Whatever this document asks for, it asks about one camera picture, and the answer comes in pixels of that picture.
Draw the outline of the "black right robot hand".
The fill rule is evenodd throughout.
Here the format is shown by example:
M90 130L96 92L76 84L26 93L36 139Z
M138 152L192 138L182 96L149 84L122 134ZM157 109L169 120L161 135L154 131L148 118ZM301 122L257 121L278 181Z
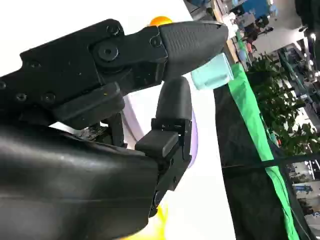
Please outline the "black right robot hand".
M142 230L191 162L185 74L223 48L215 21L126 35L107 19L20 54L0 79L0 237L114 240Z

